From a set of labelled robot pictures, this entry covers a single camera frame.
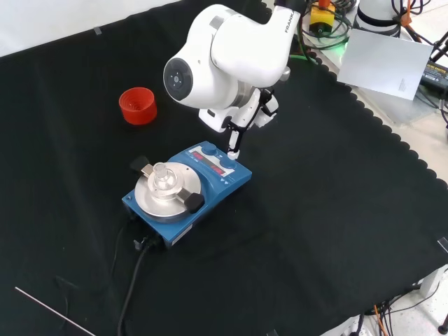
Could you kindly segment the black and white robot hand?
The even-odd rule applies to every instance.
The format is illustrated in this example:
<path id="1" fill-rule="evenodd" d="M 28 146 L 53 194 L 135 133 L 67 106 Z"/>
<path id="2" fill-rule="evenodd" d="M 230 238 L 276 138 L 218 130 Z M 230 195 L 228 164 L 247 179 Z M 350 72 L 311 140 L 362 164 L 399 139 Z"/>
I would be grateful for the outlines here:
<path id="1" fill-rule="evenodd" d="M 227 156 L 239 157 L 242 137 L 252 126 L 263 127 L 277 115 L 279 103 L 272 88 L 256 88 L 242 107 L 231 106 L 223 110 L 200 109 L 199 119 L 213 131 L 230 130 Z"/>

